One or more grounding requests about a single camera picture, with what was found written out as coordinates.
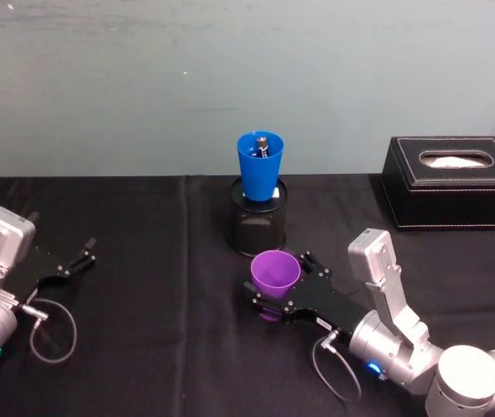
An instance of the connector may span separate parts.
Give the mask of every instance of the connector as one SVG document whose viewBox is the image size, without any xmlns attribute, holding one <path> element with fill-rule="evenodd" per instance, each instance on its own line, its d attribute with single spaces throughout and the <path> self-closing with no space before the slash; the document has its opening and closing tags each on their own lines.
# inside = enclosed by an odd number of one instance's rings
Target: connector
<svg viewBox="0 0 495 417">
<path fill-rule="evenodd" d="M 37 318 L 39 321 L 45 321 L 49 318 L 49 315 L 44 313 L 43 311 L 40 311 L 36 308 L 33 308 L 29 304 L 23 304 L 22 305 L 22 311 L 24 313 L 29 314 L 35 318 Z"/>
<path fill-rule="evenodd" d="M 334 348 L 334 346 L 332 345 L 332 343 L 333 343 L 334 340 L 336 340 L 336 338 L 338 337 L 339 333 L 340 332 L 338 330 L 333 330 L 331 333 L 328 334 L 328 336 L 326 337 L 326 339 L 320 343 L 320 346 L 323 349 L 328 350 L 330 353 L 336 354 L 337 351 Z"/>
</svg>

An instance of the black pedestal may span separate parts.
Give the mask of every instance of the black pedestal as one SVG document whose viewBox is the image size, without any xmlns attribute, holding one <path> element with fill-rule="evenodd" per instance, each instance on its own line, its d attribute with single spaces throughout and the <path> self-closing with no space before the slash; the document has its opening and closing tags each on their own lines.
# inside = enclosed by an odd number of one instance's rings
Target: black pedestal
<svg viewBox="0 0 495 417">
<path fill-rule="evenodd" d="M 241 178 L 232 184 L 228 241 L 240 254 L 253 257 L 284 245 L 287 189 L 281 180 L 276 187 L 278 197 L 266 202 L 253 202 L 243 195 Z"/>
</svg>

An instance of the robotic arm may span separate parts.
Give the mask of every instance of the robotic arm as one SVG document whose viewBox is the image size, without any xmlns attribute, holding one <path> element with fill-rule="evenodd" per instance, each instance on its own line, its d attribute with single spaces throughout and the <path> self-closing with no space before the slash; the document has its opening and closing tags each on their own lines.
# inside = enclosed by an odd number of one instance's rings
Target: robotic arm
<svg viewBox="0 0 495 417">
<path fill-rule="evenodd" d="M 388 232 L 365 230 L 348 247 L 355 277 L 373 296 L 366 311 L 330 283 L 331 272 L 306 252 L 299 261 L 306 273 L 284 300 L 244 287 L 259 311 L 274 311 L 283 322 L 310 320 L 349 346 L 382 380 L 391 380 L 411 394 L 426 395 L 430 417 L 495 417 L 495 350 L 471 346 L 443 350 L 429 341 L 427 325 L 407 305 Z"/>
<path fill-rule="evenodd" d="M 64 262 L 39 247 L 30 251 L 33 222 L 0 207 L 0 350 L 17 328 L 17 313 L 36 318 L 36 327 L 49 317 L 29 303 L 47 278 L 70 277 L 95 261 L 91 240 L 75 262 Z"/>
</svg>

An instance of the cable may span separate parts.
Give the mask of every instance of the cable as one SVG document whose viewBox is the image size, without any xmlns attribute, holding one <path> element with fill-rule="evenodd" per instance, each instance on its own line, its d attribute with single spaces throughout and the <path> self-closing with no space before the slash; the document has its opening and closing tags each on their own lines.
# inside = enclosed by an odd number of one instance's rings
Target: cable
<svg viewBox="0 0 495 417">
<path fill-rule="evenodd" d="M 340 401 L 344 401 L 344 402 L 349 402 L 349 401 L 357 401 L 361 398 L 361 385 L 360 385 L 360 381 L 358 380 L 358 377 L 355 375 L 355 373 L 353 372 L 352 370 L 352 367 L 350 367 L 350 365 L 348 364 L 348 362 L 346 361 L 346 359 L 344 359 L 344 356 L 342 356 L 336 349 L 333 348 L 333 350 L 331 351 L 332 353 L 334 353 L 336 355 L 336 357 L 338 357 L 338 359 L 340 359 L 340 361 L 344 364 L 344 367 L 347 369 L 348 373 L 350 374 L 350 376 L 352 377 L 352 380 L 353 382 L 355 383 L 355 386 L 356 386 L 356 389 L 358 390 L 358 394 L 355 398 L 347 398 L 345 397 L 344 395 L 340 395 L 334 388 L 333 386 L 330 384 L 330 382 L 327 380 L 327 378 L 325 378 L 325 375 L 323 375 L 323 373 L 320 371 L 319 369 L 319 366 L 317 365 L 317 360 L 315 358 L 315 351 L 317 350 L 317 347 L 326 339 L 327 337 L 321 337 L 320 339 L 318 339 L 312 349 L 311 349 L 311 361 L 313 363 L 313 368 L 315 369 L 315 372 L 317 373 L 317 375 L 320 377 L 320 379 L 325 383 L 325 385 L 328 387 L 328 389 L 330 389 L 334 396 L 336 398 L 338 398 Z"/>
<path fill-rule="evenodd" d="M 64 355 L 61 358 L 58 359 L 48 359 L 45 358 L 43 355 L 41 355 L 36 348 L 35 345 L 35 335 L 36 335 L 36 330 L 39 327 L 38 323 L 36 322 L 36 325 L 33 327 L 33 330 L 31 330 L 30 334 L 30 347 L 31 351 L 33 354 L 39 359 L 40 361 L 49 363 L 49 364 L 57 364 L 66 361 L 73 353 L 74 350 L 76 350 L 76 342 L 77 342 L 77 326 L 76 326 L 76 321 L 74 320 L 74 317 L 72 316 L 72 313 L 65 307 L 63 306 L 60 302 L 52 301 L 52 300 L 47 300 L 46 298 L 34 298 L 32 301 L 39 301 L 39 302 L 44 302 L 45 304 L 50 304 L 56 307 L 59 307 L 70 319 L 70 323 L 72 323 L 72 346 L 70 346 L 70 351 Z"/>
</svg>

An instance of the tissue box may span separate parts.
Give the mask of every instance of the tissue box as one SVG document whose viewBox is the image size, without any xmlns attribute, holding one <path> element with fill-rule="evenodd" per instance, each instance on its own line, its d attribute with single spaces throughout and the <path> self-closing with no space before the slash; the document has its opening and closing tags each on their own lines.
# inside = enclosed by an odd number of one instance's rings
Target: tissue box
<svg viewBox="0 0 495 417">
<path fill-rule="evenodd" d="M 398 229 L 495 228 L 495 137 L 394 137 L 381 180 Z"/>
</svg>

